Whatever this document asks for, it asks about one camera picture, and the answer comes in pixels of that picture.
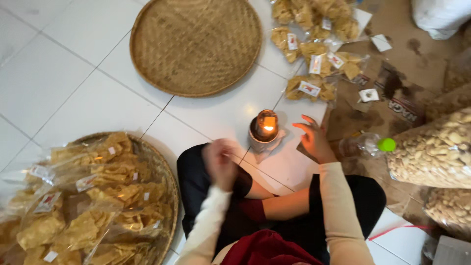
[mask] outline plastic bottle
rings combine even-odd
[[[344,138],[338,143],[338,151],[342,157],[380,157],[395,148],[396,142],[393,139],[382,138],[370,132]]]

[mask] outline woman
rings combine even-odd
[[[343,174],[322,130],[293,124],[319,161],[309,188],[264,190],[232,162],[224,140],[186,150],[177,161],[187,237],[177,265],[374,264],[365,243],[386,196],[371,178]],[[261,229],[272,222],[270,230]]]

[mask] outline hand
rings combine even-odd
[[[293,123],[292,125],[301,128],[306,133],[301,136],[304,149],[306,149],[310,155],[317,158],[320,164],[337,162],[337,158],[330,148],[324,132],[319,128],[319,125],[317,125],[317,122],[306,115],[301,115],[301,117],[309,122],[309,125],[304,123]]]
[[[213,184],[224,191],[232,191],[237,178],[237,165],[229,157],[233,153],[234,149],[224,139],[217,139],[203,149],[206,171]]]

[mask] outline woven bamboo tray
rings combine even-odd
[[[130,53],[154,87],[198,98],[246,75],[261,44],[260,20],[246,0],[151,0],[132,28]]]
[[[74,141],[74,143],[93,143],[103,137],[108,136],[113,132],[99,132],[84,136],[80,139]],[[177,182],[175,181],[175,176],[173,175],[169,164],[163,158],[157,149],[155,149],[151,144],[148,142],[128,134],[129,139],[133,144],[134,154],[139,156],[141,161],[146,161],[149,170],[151,171],[151,176],[153,176],[153,180],[157,183],[162,181],[162,178],[166,178],[167,181],[167,192],[162,196],[162,202],[168,203],[170,207],[173,209],[173,218],[169,220],[169,226],[171,227],[170,236],[157,236],[157,238],[152,243],[152,246],[156,246],[154,252],[149,252],[147,259],[151,261],[150,264],[153,265],[162,265],[162,262],[165,258],[165,255],[169,251],[170,244],[172,243],[173,236],[175,235],[175,228],[177,225],[177,217],[178,217],[178,207],[179,207],[179,196],[178,196],[178,186]]]

